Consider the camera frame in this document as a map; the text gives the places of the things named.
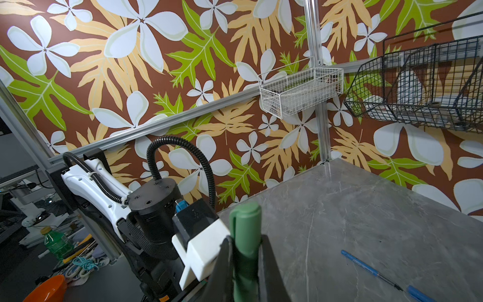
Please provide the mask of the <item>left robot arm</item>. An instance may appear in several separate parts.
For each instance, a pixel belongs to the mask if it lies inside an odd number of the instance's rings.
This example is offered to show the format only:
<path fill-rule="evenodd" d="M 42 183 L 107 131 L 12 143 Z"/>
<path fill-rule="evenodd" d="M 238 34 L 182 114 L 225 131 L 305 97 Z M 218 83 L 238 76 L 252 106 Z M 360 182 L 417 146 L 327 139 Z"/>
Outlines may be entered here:
<path fill-rule="evenodd" d="M 135 190 L 111 173 L 104 152 L 76 156 L 47 170 L 62 201 L 92 220 L 127 258 L 146 301 L 176 301 L 182 262 L 171 239 L 172 217 L 181 198 L 176 182 L 156 177 Z"/>

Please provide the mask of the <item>blue pen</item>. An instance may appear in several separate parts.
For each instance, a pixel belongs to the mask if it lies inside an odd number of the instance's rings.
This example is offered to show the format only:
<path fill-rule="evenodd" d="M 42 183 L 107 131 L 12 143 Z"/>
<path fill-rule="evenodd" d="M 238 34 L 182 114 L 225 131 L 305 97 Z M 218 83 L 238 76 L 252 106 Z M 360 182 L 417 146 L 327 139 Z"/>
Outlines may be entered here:
<path fill-rule="evenodd" d="M 351 260 L 354 264 L 357 264 L 359 267 L 365 269 L 369 273 L 371 273 L 376 278 L 379 278 L 383 282 L 390 284 L 393 288 L 396 288 L 398 291 L 403 292 L 404 290 L 400 287 L 397 283 L 391 281 L 390 279 L 386 278 L 382 275 L 379 271 L 372 268 L 370 265 L 366 264 L 365 262 L 361 261 L 360 259 L 356 258 L 354 255 L 350 254 L 346 250 L 341 250 L 341 254 L 344 255 L 347 259 Z"/>

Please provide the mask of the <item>blue pen cap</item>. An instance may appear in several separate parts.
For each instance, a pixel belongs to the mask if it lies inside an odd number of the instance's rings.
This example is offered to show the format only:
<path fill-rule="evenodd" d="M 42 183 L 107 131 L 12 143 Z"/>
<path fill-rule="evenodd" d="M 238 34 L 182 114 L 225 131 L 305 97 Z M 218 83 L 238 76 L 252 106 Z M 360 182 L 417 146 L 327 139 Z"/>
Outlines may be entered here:
<path fill-rule="evenodd" d="M 436 302 L 433 298 L 429 297 L 414 286 L 408 286 L 407 291 L 410 297 L 418 302 Z"/>

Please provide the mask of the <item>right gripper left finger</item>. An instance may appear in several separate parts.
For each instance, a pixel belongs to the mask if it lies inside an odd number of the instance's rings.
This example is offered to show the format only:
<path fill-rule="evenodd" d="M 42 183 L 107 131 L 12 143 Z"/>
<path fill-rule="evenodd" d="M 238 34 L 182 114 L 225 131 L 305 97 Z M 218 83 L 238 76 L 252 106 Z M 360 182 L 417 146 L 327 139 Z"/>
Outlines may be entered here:
<path fill-rule="evenodd" d="M 208 278 L 201 301 L 234 301 L 234 270 L 233 239 L 227 236 L 221 244 L 215 267 Z"/>

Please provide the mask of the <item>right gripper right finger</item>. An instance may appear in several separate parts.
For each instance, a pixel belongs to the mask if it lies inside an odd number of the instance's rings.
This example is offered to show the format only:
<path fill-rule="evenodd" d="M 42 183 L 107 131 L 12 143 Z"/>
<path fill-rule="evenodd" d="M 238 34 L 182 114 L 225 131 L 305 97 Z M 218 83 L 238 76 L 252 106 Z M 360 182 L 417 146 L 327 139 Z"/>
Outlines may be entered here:
<path fill-rule="evenodd" d="M 261 235 L 258 260 L 259 301 L 290 302 L 267 235 Z"/>

